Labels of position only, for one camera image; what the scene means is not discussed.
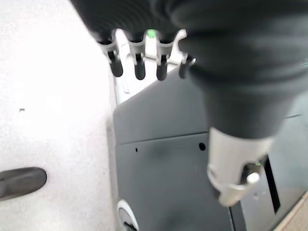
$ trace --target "gray machine panel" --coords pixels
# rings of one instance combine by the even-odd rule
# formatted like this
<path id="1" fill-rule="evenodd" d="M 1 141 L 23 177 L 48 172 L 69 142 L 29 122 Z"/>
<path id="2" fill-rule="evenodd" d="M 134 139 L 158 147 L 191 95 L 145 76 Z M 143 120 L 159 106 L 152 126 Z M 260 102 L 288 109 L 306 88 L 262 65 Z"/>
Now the gray machine panel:
<path id="1" fill-rule="evenodd" d="M 262 174 L 258 185 L 242 199 L 249 231 L 274 228 L 308 189 L 308 130 L 303 116 L 285 119 L 269 159 L 281 207 L 275 214 L 267 179 Z"/>
<path id="2" fill-rule="evenodd" d="M 207 134 L 116 147 L 118 190 L 141 231 L 231 231 L 206 174 Z"/>
<path id="3" fill-rule="evenodd" d="M 175 69 L 165 81 L 154 83 L 115 111 L 119 194 L 137 213 L 140 226 L 145 227 L 141 231 L 179 231 L 177 222 L 182 230 L 227 230 L 226 209 L 214 200 L 207 179 L 207 153 L 197 145 L 207 143 L 202 97 Z M 263 174 L 241 201 L 249 231 L 274 228 L 308 188 L 306 102 L 307 96 L 295 102 L 269 153 L 281 207 L 275 214 Z M 202 228 L 199 218 L 209 229 Z"/>
<path id="4" fill-rule="evenodd" d="M 116 142 L 130 143 L 208 130 L 202 93 L 178 68 L 120 104 L 114 112 Z"/>

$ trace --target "white floor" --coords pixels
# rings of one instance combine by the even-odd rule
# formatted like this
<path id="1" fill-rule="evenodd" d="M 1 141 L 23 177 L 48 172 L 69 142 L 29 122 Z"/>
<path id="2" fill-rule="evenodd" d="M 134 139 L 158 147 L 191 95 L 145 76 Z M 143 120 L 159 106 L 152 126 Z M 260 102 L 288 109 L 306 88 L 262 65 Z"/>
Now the white floor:
<path id="1" fill-rule="evenodd" d="M 0 0 L 0 15 L 0 171 L 48 174 L 0 202 L 0 231 L 115 230 L 108 63 L 67 0 Z"/>

